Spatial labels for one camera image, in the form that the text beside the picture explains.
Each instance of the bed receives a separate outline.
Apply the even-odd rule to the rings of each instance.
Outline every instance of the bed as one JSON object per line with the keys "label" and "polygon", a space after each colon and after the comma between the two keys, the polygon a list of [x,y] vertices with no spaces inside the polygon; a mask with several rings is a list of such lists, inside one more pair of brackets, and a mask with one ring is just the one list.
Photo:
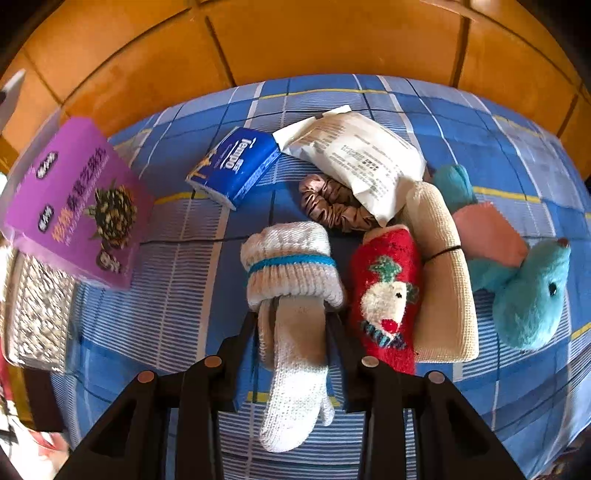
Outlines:
{"label": "bed", "polygon": [[[471,93],[404,78],[340,74],[212,93],[171,106],[110,139],[157,201],[131,290],[81,286],[77,293],[78,366],[52,379],[73,446],[137,373],[184,370],[239,332],[247,311],[241,243],[271,223],[305,219],[298,181],[317,172],[282,155],[231,212],[192,191],[184,181],[189,170],[235,126],[272,132],[345,104],[415,145],[430,168],[464,165],[479,200],[491,201],[528,243],[565,236],[572,247],[563,314],[548,345],[523,353],[499,343],[492,295],[477,292],[478,358],[419,364],[417,374],[436,368],[452,379],[529,478],[589,424],[591,198],[560,141]],[[354,235],[331,238],[345,279],[359,241]],[[356,478],[361,414],[337,409],[330,427],[317,426],[291,452],[261,448],[258,425],[269,381],[262,369],[252,388],[256,403],[249,395],[238,414],[220,415],[226,479]],[[407,433],[407,476],[415,478],[410,421]],[[173,427],[170,478],[174,438]]]}

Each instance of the white mitten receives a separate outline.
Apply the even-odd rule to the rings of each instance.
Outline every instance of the white mitten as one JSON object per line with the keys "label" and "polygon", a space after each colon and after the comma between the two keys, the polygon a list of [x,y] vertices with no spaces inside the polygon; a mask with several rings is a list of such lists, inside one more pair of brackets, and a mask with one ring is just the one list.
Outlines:
{"label": "white mitten", "polygon": [[341,307],[344,290],[329,254],[326,231],[313,222],[266,228],[242,247],[259,355],[274,372],[259,433],[269,452],[297,447],[319,415],[325,426],[335,416],[326,391],[324,301]]}

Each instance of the christmas sock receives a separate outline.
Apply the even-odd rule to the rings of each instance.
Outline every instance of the christmas sock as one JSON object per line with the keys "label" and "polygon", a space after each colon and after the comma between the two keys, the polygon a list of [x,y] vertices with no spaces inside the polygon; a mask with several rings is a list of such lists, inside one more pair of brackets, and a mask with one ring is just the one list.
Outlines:
{"label": "christmas sock", "polygon": [[365,234],[353,254],[349,323],[368,355],[414,373],[413,324],[421,289],[421,256],[404,225]]}

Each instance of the pink fabric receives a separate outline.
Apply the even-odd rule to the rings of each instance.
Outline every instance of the pink fabric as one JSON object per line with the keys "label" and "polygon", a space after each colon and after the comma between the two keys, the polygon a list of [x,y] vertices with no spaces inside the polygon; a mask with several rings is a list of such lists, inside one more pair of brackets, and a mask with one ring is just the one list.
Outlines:
{"label": "pink fabric", "polygon": [[527,244],[491,202],[468,205],[452,216],[466,258],[519,267],[527,256]]}

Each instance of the blue tissue pack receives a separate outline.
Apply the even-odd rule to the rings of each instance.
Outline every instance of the blue tissue pack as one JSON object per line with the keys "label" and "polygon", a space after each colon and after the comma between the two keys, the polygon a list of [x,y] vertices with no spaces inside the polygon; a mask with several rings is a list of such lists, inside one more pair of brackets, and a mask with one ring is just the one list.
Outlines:
{"label": "blue tissue pack", "polygon": [[281,152],[273,135],[234,127],[187,176],[195,190],[236,210]]}

